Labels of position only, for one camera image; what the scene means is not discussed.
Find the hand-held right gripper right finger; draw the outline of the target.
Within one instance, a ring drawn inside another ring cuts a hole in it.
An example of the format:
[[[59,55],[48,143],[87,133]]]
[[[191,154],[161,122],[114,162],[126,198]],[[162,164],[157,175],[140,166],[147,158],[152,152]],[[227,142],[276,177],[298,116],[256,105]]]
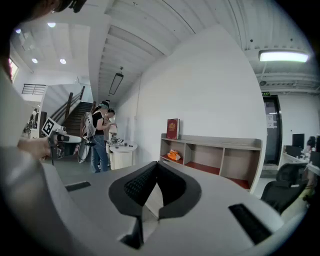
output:
[[[191,176],[159,161],[156,181],[162,193],[163,207],[159,219],[180,218],[190,212],[202,195],[200,184]]]

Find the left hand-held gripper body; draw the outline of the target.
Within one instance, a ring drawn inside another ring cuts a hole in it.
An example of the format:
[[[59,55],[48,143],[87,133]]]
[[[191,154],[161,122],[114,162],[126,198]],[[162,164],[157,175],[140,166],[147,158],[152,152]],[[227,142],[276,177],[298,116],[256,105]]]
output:
[[[67,134],[66,127],[51,118],[45,121],[41,131],[48,138],[52,160],[75,155],[83,141],[79,136]]]

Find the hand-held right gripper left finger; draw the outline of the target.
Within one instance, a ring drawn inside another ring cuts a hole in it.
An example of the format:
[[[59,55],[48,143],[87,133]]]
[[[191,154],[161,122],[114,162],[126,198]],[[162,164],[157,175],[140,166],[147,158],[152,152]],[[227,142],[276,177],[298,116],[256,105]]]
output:
[[[120,239],[124,244],[139,249],[144,244],[143,207],[157,183],[157,161],[115,180],[108,195],[116,209],[135,218],[131,233]]]

